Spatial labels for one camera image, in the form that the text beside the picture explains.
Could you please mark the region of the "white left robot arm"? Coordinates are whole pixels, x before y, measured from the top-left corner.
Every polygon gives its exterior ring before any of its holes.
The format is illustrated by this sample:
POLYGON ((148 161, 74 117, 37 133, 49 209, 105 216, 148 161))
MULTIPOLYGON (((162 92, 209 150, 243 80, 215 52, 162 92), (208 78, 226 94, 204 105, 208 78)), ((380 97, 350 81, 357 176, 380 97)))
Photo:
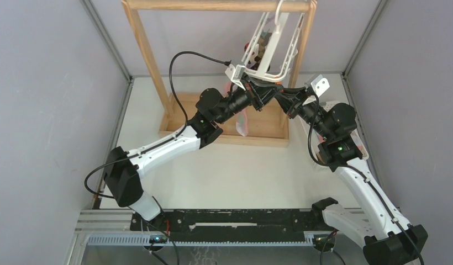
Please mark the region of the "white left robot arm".
POLYGON ((121 208, 138 213, 146 226, 158 230, 165 223, 161 207, 141 183, 152 169, 185 153, 213 143, 222 133, 220 124, 247 107, 257 111, 283 91, 283 85, 243 75, 240 87, 227 94, 207 88, 199 96, 196 112, 185 124, 159 140, 129 151, 117 146, 107 157, 103 180, 121 208))

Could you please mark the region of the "white plastic clip hanger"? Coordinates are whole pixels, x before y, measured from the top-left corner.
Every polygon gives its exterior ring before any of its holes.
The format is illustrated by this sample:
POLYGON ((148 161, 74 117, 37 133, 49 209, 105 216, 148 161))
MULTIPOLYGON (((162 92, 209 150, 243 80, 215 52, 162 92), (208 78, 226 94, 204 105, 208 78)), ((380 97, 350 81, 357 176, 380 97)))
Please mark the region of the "white plastic clip hanger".
POLYGON ((245 66, 244 73, 253 78, 275 83, 281 82, 290 72, 291 62, 298 53, 297 46, 299 36, 304 24, 304 13, 301 13, 297 20, 293 35, 291 36, 291 39, 288 43, 288 47, 286 48, 283 62, 276 72, 270 73, 272 59, 278 49, 279 44, 282 42, 281 37, 286 28, 288 17, 290 15, 289 12, 284 12, 282 10, 283 4, 284 1, 278 1, 277 7, 273 13, 264 12, 262 14, 253 36, 246 45, 244 54, 241 58, 241 65, 245 66), (247 68, 246 65, 251 57, 253 48, 257 44, 263 31, 271 32, 272 35, 270 37, 268 45, 266 46, 265 54, 258 69, 252 70, 247 68))

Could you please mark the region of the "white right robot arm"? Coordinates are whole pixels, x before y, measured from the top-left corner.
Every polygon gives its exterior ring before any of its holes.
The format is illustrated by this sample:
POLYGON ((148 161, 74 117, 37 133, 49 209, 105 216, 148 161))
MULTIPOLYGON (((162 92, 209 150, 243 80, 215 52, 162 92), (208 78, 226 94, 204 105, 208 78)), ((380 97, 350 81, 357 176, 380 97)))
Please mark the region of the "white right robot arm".
POLYGON ((282 88, 276 99, 289 118, 300 117, 309 125, 310 133, 323 138, 319 151, 310 152, 311 159, 339 176, 366 215, 365 220, 353 218, 336 200, 327 198, 313 206, 314 227, 325 230, 330 226, 342 232, 361 247, 368 264, 416 260, 423 264, 422 249, 428 233, 399 211, 371 174, 351 136, 356 130, 354 108, 338 103, 326 110, 310 87, 282 88))

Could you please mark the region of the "white perforated plastic basket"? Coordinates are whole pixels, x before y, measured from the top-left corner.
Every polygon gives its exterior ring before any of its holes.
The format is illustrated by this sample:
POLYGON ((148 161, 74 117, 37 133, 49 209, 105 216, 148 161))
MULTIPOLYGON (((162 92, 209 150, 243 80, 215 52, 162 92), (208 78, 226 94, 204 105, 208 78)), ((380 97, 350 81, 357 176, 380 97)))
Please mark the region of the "white perforated plastic basket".
POLYGON ((298 115, 309 125, 307 148, 312 161, 317 165, 335 172, 339 166, 346 166, 348 161, 364 157, 351 137, 351 133, 357 129, 354 107, 338 103, 330 110, 325 110, 321 105, 312 102, 302 106, 298 115), (314 131, 324 140, 318 144, 318 156, 314 155, 312 149, 314 131))

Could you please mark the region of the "pink sock with green patch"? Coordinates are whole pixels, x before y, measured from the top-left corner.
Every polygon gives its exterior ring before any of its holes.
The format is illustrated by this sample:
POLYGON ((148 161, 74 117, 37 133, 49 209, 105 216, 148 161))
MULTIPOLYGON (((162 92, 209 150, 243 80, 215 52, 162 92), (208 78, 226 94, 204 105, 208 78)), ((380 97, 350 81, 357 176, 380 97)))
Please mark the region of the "pink sock with green patch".
POLYGON ((237 132, 243 136, 246 137, 249 133, 249 128, 248 128, 248 118, 247 118, 247 112, 243 110, 242 112, 238 113, 236 115, 236 130, 237 132))

